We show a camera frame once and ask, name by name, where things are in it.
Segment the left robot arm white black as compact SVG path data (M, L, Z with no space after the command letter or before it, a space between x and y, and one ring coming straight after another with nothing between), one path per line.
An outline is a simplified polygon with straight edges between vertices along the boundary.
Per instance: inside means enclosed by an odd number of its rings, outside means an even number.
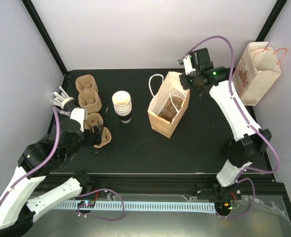
M88 197L94 186L85 171L76 172L58 187L31 198L36 187L54 169L65 167L79 148L102 140L103 125L81 131L80 123L65 118L49 134L30 144L22 153L14 175L0 197L0 237L21 237L42 215L56 205L78 195Z

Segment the cup holding white stirrers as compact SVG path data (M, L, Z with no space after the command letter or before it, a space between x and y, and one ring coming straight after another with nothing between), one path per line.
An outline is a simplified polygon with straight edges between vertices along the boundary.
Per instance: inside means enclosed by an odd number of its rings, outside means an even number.
M68 97L61 103L61 109L67 112L71 112L77 107L78 104L73 97Z

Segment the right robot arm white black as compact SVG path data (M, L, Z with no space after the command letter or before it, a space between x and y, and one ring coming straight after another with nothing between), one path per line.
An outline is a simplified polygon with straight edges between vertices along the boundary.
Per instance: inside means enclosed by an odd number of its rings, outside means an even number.
M200 192L211 193L216 199L225 198L235 188L238 177L252 162L261 157L271 139L269 129L261 129L238 97L234 85L229 82L229 70L214 67L207 48L189 53L180 60L184 73L180 82L184 89L192 87L200 91L208 89L224 114L233 134L222 147L226 162L217 174L217 180Z

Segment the brown paper bag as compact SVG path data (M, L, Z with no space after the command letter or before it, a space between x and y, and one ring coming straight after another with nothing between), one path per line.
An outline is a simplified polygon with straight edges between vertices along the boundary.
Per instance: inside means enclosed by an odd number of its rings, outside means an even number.
M178 72L168 72L166 76L154 74L148 80L152 95L147 113L151 128L170 138L188 108L190 90L183 89ZM162 79L157 93L153 93L151 80Z

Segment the stack of paper cups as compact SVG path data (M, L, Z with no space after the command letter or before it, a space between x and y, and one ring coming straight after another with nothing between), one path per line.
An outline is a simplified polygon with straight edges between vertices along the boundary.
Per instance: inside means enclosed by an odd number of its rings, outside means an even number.
M116 114L122 123L131 121L132 100L127 91L117 91L112 96L112 103Z

